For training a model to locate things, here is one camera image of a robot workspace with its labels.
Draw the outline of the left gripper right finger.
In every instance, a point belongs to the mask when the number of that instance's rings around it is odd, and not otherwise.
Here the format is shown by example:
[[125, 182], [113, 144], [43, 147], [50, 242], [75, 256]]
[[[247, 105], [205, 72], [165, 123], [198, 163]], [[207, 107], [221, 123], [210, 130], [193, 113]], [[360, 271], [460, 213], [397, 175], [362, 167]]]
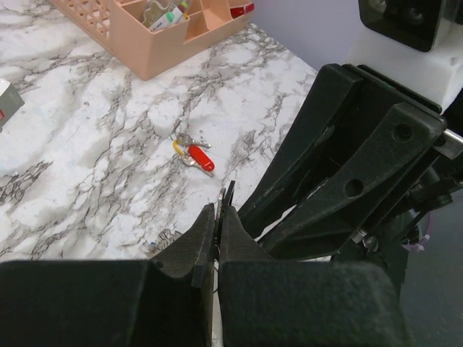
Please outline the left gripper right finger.
[[225, 346], [409, 346], [387, 274], [368, 262], [272, 259], [224, 211], [218, 297]]

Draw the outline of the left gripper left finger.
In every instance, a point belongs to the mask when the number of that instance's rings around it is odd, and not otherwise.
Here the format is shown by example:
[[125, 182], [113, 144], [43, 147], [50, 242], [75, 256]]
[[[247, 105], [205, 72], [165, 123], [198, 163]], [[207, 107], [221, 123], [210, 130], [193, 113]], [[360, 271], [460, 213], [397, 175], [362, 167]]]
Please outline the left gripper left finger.
[[209, 346], [214, 206], [144, 260], [1, 264], [3, 346]]

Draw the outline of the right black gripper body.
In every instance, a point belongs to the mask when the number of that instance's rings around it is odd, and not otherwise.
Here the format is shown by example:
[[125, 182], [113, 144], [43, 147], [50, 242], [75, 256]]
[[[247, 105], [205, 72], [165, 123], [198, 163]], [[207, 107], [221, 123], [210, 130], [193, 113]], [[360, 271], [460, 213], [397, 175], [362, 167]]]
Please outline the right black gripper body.
[[404, 283], [410, 249], [418, 249], [425, 240], [420, 221], [431, 211], [450, 205], [451, 194], [462, 189], [462, 154], [450, 159], [431, 150], [418, 173], [410, 190], [358, 244], [362, 258], [381, 266], [396, 292]]

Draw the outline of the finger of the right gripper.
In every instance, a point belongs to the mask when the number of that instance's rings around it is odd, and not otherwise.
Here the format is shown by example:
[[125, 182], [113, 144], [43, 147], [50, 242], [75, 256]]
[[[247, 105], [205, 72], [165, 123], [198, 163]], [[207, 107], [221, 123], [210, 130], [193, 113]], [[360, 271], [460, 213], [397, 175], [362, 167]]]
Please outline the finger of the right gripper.
[[335, 254], [446, 128], [408, 103], [392, 106], [339, 171], [272, 228], [260, 245], [276, 259]]
[[259, 181], [239, 209], [246, 232], [254, 239], [309, 190], [311, 171], [332, 126], [352, 102], [362, 78], [346, 65], [327, 64], [318, 72], [301, 109]]

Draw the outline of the large grey keyring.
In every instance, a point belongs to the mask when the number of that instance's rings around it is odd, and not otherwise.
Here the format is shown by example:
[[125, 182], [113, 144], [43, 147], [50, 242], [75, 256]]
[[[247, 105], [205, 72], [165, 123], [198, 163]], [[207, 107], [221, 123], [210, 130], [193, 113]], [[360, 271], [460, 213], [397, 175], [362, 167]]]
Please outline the large grey keyring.
[[232, 205], [235, 183], [236, 181], [232, 180], [228, 187], [221, 188], [219, 195], [218, 195], [216, 219], [215, 219], [215, 226], [214, 226], [214, 247], [215, 247], [214, 259], [216, 261], [219, 261], [219, 255], [220, 255], [221, 229], [222, 229], [222, 224], [223, 224], [223, 216], [224, 216], [224, 212], [228, 209], [228, 206]]

